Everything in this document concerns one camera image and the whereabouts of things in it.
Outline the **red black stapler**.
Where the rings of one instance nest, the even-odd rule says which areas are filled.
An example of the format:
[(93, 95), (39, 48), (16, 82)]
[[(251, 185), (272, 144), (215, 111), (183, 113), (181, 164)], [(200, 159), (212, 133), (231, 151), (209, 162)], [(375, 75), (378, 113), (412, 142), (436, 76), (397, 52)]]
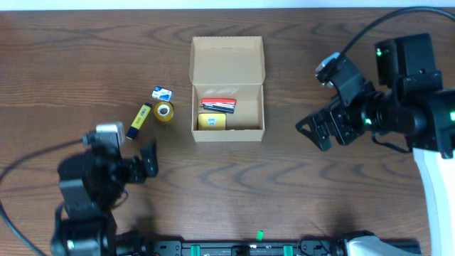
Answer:
[(203, 109), (215, 112), (233, 114), (237, 101), (227, 98), (203, 98), (201, 104)]

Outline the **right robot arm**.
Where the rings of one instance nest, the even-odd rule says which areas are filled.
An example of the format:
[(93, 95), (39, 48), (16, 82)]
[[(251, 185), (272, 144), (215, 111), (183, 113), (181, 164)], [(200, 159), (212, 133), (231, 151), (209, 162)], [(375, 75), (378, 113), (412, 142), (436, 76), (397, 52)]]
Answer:
[(379, 81), (389, 93), (377, 91), (347, 57), (334, 53), (316, 77), (337, 93), (296, 129), (321, 151), (334, 142), (349, 145), (365, 132), (402, 134), (404, 153), (413, 155), (424, 187), (431, 253), (453, 255), (454, 92), (443, 88), (428, 34), (381, 41), (375, 52)]

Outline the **yellow tape roll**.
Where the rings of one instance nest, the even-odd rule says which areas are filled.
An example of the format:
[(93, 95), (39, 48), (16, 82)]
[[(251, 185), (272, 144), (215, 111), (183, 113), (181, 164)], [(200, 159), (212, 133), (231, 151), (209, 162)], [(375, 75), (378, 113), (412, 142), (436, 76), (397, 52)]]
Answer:
[(160, 122), (170, 122), (173, 113), (173, 105), (170, 102), (159, 102), (154, 108), (154, 115)]

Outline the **black mounting rail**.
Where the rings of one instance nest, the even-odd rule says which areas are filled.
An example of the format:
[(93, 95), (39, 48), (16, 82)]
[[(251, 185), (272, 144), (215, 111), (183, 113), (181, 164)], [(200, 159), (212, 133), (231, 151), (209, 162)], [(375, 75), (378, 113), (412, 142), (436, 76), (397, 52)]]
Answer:
[(297, 241), (192, 241), (155, 240), (152, 256), (369, 256), (421, 255), (418, 242), (383, 242), (375, 236), (353, 239)]

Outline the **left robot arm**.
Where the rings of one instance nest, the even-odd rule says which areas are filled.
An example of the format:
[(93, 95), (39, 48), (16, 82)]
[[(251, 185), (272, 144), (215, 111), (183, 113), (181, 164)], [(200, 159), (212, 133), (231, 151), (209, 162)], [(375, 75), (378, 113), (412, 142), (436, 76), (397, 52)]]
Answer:
[(156, 140), (132, 159), (102, 142), (64, 160), (58, 167), (63, 203), (55, 211), (53, 255), (150, 255), (148, 240), (137, 231), (117, 234), (112, 211), (126, 195), (128, 183), (157, 176)]

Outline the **small white blue staple box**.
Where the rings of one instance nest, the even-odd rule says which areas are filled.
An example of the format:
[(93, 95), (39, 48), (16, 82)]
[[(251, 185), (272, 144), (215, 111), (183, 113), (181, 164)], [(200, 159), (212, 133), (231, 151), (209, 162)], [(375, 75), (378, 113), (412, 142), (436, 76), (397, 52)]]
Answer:
[(170, 102), (173, 95), (172, 90), (156, 86), (151, 94), (155, 100)]

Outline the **green clip marker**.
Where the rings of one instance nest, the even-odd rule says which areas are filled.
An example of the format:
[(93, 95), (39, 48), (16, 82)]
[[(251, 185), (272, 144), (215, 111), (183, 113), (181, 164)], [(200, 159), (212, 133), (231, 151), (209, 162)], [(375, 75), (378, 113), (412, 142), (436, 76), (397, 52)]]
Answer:
[(257, 236), (256, 236), (256, 241), (259, 241), (259, 242), (262, 241), (263, 235), (264, 235), (263, 231), (262, 230), (258, 230), (257, 231)]

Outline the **yellow highlighter marker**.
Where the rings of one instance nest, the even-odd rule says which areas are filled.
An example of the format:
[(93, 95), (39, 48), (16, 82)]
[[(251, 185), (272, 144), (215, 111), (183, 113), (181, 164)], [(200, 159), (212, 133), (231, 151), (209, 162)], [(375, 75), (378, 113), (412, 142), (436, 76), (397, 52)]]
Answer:
[(144, 103), (141, 106), (141, 109), (138, 111), (136, 117), (134, 118), (130, 128), (127, 130), (127, 133), (125, 135), (126, 138), (134, 140), (138, 136), (139, 130), (141, 129), (143, 123), (149, 116), (149, 113), (151, 112), (152, 109), (152, 104), (150, 103)]

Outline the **open cardboard box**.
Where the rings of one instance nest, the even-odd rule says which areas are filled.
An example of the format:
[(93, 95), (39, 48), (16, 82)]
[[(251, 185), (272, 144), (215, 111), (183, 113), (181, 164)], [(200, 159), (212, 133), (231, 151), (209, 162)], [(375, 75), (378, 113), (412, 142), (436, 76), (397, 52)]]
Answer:
[[(264, 46), (260, 36), (194, 37), (189, 78), (192, 84), (191, 133), (195, 142), (260, 142), (265, 132)], [(225, 130), (199, 130), (203, 98), (237, 101), (226, 114)]]

